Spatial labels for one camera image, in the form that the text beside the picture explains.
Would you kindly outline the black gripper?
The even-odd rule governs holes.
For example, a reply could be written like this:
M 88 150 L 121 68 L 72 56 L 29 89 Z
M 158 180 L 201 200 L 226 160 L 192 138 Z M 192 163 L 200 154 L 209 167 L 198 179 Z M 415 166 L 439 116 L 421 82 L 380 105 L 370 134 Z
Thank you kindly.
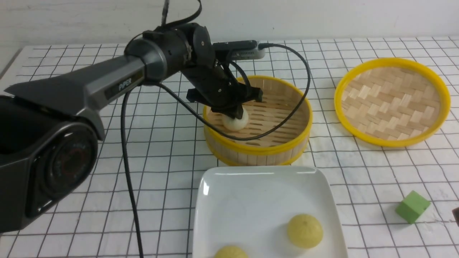
M 220 66 L 183 61 L 181 72 L 194 86 L 187 92 L 188 101 L 221 111 L 230 119 L 242 119 L 244 103 L 262 101 L 263 91 L 260 88 L 238 82 Z

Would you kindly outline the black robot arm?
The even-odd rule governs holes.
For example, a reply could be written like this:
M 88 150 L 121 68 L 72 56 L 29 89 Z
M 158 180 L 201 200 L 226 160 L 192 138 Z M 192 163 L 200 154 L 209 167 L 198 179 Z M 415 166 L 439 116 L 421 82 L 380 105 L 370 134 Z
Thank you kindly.
M 211 43 L 196 23 L 147 30 L 124 54 L 52 78 L 17 83 L 1 96 L 1 233 L 27 227 L 82 184 L 105 138 L 100 111 L 137 86 L 181 72 L 187 100 L 241 119 L 262 91 L 239 83 L 225 61 L 260 59 L 256 40 Z

